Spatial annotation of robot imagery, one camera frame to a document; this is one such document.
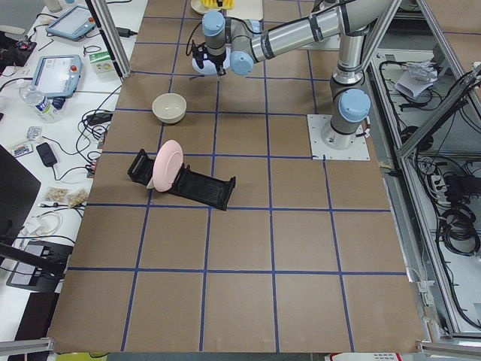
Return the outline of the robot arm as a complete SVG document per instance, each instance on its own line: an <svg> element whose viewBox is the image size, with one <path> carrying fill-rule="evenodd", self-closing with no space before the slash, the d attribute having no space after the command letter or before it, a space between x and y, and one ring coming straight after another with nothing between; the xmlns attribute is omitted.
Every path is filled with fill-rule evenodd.
<svg viewBox="0 0 481 361"><path fill-rule="evenodd" d="M320 1L309 15L268 30L262 30L257 20L208 11L200 24L204 42L190 44L186 53L200 73L211 66L219 76L228 68L248 75L256 63L337 35L340 49L331 89L339 103L340 96L361 86L369 59L364 42L376 47L384 33L380 27L388 20L386 11L396 7L392 1Z"/></svg>

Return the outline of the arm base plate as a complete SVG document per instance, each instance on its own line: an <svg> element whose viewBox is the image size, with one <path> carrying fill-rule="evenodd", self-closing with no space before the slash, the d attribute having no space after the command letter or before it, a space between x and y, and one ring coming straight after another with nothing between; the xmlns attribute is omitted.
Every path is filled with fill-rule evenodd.
<svg viewBox="0 0 481 361"><path fill-rule="evenodd" d="M351 135L331 127L330 114L308 114L307 128L312 158L317 160L369 161L368 135L362 124Z"/></svg>

